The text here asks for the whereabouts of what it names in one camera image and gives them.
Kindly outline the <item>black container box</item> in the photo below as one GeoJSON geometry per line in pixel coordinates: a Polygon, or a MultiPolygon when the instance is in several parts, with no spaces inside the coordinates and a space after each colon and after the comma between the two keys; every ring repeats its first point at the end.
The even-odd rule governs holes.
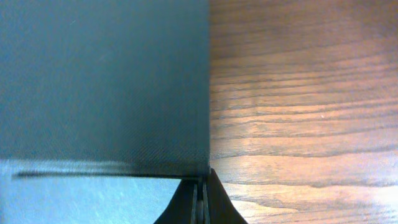
{"type": "Polygon", "coordinates": [[[209,3],[1,0],[1,171],[209,171],[209,3]]]}

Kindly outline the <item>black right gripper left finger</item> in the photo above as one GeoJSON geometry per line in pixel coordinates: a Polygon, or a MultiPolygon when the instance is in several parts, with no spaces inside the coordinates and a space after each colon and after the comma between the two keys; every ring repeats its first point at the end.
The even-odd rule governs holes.
{"type": "Polygon", "coordinates": [[[196,224],[197,183],[182,180],[167,208],[154,222],[155,224],[196,224]]]}

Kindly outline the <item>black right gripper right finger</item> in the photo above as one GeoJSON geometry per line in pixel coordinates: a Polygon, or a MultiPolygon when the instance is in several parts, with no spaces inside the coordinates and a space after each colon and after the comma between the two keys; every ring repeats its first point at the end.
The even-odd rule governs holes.
{"type": "Polygon", "coordinates": [[[214,169],[210,169],[205,184],[210,224],[248,224],[235,209],[214,169]]]}

